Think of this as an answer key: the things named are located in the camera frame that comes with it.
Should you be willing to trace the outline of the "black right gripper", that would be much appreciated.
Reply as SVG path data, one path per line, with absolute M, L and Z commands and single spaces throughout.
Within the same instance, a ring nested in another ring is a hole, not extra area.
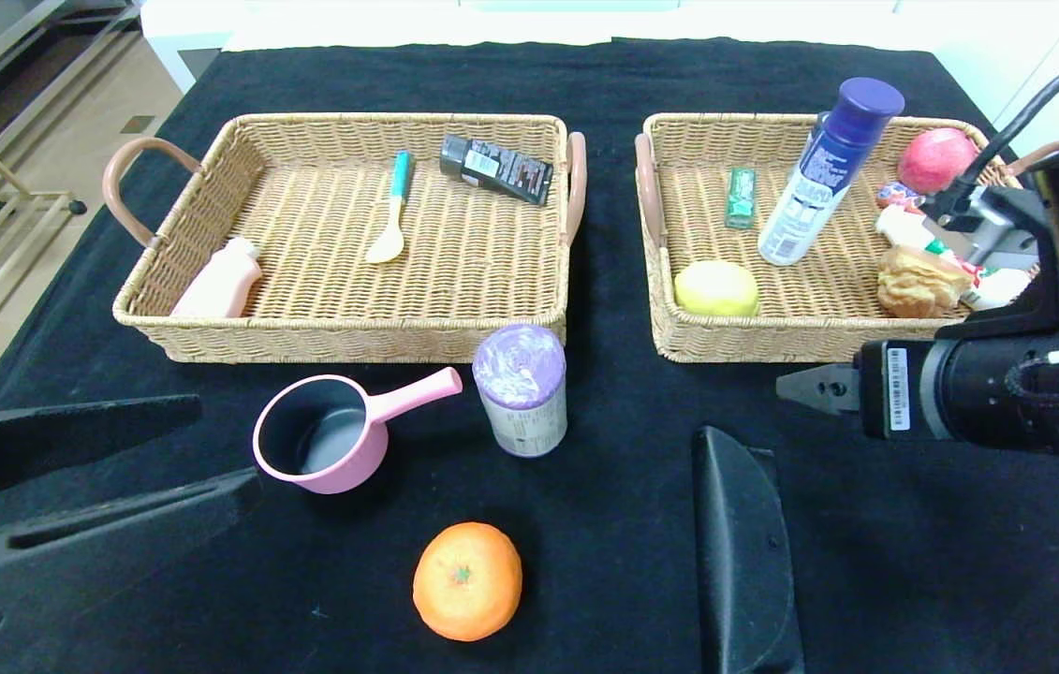
M 862 347 L 858 368 L 820 363 L 782 375 L 774 392 L 832 416 L 861 411 L 870 438 L 1030 449 L 1033 432 L 1005 384 L 1024 353 L 1003 338 L 874 341 Z

